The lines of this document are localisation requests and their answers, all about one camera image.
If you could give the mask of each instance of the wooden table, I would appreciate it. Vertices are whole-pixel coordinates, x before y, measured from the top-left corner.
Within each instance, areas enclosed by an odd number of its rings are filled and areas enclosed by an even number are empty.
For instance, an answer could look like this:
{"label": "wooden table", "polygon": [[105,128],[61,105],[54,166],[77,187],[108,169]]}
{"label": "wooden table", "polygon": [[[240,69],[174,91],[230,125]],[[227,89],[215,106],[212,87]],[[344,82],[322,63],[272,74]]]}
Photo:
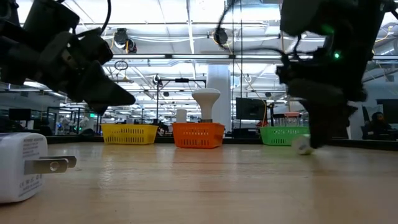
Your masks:
{"label": "wooden table", "polygon": [[398,222],[398,153],[325,147],[51,145],[76,168],[35,197],[0,206],[1,224]]}

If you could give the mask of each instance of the metal prong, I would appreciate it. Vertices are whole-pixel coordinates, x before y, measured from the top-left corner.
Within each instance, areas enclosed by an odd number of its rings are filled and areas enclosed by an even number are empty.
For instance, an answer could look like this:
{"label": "metal prong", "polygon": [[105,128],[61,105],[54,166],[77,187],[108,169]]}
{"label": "metal prong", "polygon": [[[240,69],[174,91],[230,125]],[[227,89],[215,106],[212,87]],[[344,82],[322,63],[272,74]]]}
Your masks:
{"label": "metal prong", "polygon": [[68,160],[68,168],[74,168],[76,166],[76,157],[75,156],[44,156],[44,157],[40,157],[40,159],[67,159]]}
{"label": "metal prong", "polygon": [[25,175],[29,174],[56,174],[68,169],[67,159],[42,159],[25,161]]}

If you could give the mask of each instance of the white pillar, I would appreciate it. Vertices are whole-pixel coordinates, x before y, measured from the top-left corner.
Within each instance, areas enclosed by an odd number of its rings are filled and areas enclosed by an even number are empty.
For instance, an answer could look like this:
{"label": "white pillar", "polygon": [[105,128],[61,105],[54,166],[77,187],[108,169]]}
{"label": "white pillar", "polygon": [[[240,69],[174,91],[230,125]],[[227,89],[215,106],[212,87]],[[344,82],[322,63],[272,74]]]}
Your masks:
{"label": "white pillar", "polygon": [[221,95],[213,106],[211,116],[214,123],[231,130],[231,74],[228,65],[208,65],[207,88],[220,91]]}

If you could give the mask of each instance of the white power adapter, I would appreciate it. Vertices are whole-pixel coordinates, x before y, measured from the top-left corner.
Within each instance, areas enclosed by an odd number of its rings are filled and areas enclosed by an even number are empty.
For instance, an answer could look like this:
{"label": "white power adapter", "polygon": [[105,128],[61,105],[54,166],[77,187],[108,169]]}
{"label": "white power adapter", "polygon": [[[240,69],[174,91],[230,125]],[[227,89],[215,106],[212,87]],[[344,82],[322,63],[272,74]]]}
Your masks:
{"label": "white power adapter", "polygon": [[42,174],[76,165],[74,156],[47,157],[47,149],[41,134],[0,133],[0,203],[26,200],[42,190]]}

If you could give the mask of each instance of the ceiling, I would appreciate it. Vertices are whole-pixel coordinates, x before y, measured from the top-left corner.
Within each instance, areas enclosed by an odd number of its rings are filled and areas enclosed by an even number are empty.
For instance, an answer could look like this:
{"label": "ceiling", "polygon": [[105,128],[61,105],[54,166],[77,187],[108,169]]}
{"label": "ceiling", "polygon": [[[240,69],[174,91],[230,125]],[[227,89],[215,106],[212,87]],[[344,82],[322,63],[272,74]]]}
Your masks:
{"label": "ceiling", "polygon": [[[19,17],[21,23],[24,23],[32,1],[18,0],[18,4]],[[81,23],[76,30],[78,33],[102,26],[105,20],[106,0],[66,0],[63,4],[80,16]],[[234,50],[259,46],[273,46],[280,49],[283,46],[285,51],[292,50],[296,41],[294,38],[286,36],[283,39],[278,38],[280,19],[278,5],[260,4],[260,0],[243,0],[242,13],[239,6],[234,8],[234,13],[228,13],[223,27],[226,28],[230,38],[234,36],[234,42],[229,42],[230,52],[220,50],[212,39],[212,33],[223,10],[224,0],[112,0],[112,15],[103,38],[112,46],[117,58],[108,62],[104,69],[109,77],[131,91],[140,104],[140,107],[113,108],[112,113],[127,109],[133,114],[140,114],[141,108],[145,108],[146,116],[153,116],[152,108],[156,107],[154,101],[156,92],[152,82],[154,76],[206,80],[210,63],[229,66],[233,74],[231,88],[236,91],[233,97],[241,96],[238,91],[242,88],[246,91],[243,97],[260,96],[267,100],[284,100],[284,86],[279,84],[274,73],[275,66],[280,63],[277,55],[264,58],[264,55],[273,53],[249,52],[252,57],[259,59],[245,58],[237,60],[236,63],[217,57],[219,54],[228,55]],[[137,46],[137,55],[126,55],[122,49],[112,44],[117,28],[127,28],[129,38]],[[396,32],[398,32],[396,19],[386,14],[376,46],[395,41]],[[314,50],[322,45],[322,37],[307,34],[303,36],[298,50]],[[387,52],[386,55],[395,55],[395,52],[388,51],[389,49],[383,52]],[[177,56],[173,59],[162,59],[164,54]],[[114,63],[118,60],[127,62],[129,68],[117,71]],[[383,72],[379,71],[383,70],[381,63],[382,61],[376,68],[379,73]],[[242,72],[245,74],[242,83],[240,78],[233,78],[240,77],[240,68],[243,68]],[[190,100],[192,99],[190,92],[196,88],[200,86],[194,83],[170,82],[163,89],[169,92],[169,96],[160,94],[160,99],[165,105],[160,108],[159,113],[170,116],[172,114],[170,110],[181,107],[188,109],[190,115],[199,115],[195,102]],[[252,92],[252,88],[258,90],[258,93]],[[265,97],[264,93],[267,91],[272,93],[270,98]]]}

